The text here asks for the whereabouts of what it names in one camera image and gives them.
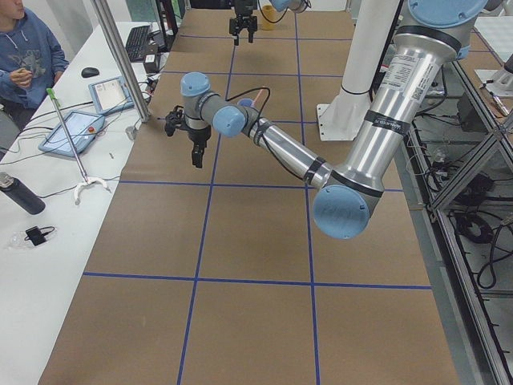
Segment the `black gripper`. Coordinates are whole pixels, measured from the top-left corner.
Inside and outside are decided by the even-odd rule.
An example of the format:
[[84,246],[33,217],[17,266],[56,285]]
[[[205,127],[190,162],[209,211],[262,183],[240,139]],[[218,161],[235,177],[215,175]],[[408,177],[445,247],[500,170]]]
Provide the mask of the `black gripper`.
[[211,126],[201,120],[189,118],[184,112],[184,107],[180,105],[176,105],[164,120],[164,131],[167,136],[173,136],[176,130],[188,134],[188,138],[193,142],[192,164],[196,168],[203,168],[204,150],[212,134]]
[[240,44],[239,34],[244,29],[248,31],[248,42],[253,43],[253,35],[257,31],[257,17],[253,11],[257,8],[257,2],[254,0],[232,0],[229,4],[236,14],[236,17],[229,21],[229,34],[233,35],[234,45]]

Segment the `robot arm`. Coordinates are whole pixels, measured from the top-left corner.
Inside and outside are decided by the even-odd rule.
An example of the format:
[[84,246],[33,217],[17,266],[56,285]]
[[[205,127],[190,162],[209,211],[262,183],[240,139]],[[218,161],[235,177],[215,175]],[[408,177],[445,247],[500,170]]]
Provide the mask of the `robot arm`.
[[464,58],[471,29],[492,1],[364,1],[356,21],[339,95],[321,113],[352,147],[337,166],[299,144],[261,111],[212,91],[209,78],[189,72],[180,81],[183,103],[165,119],[168,135],[186,131],[192,162],[202,165],[212,132],[244,134],[284,169],[317,189],[313,219],[326,235],[362,233],[382,197],[382,178],[409,132],[442,67]]
[[253,43],[254,34],[258,31],[257,16],[254,10],[259,10],[265,21],[262,26],[273,26],[279,23],[286,12],[302,13],[311,7],[310,1],[271,1],[270,7],[261,6],[259,1],[235,0],[228,1],[228,7],[233,8],[235,16],[229,19],[228,32],[232,36],[233,44],[237,47],[240,43],[240,33],[248,32],[248,42]]

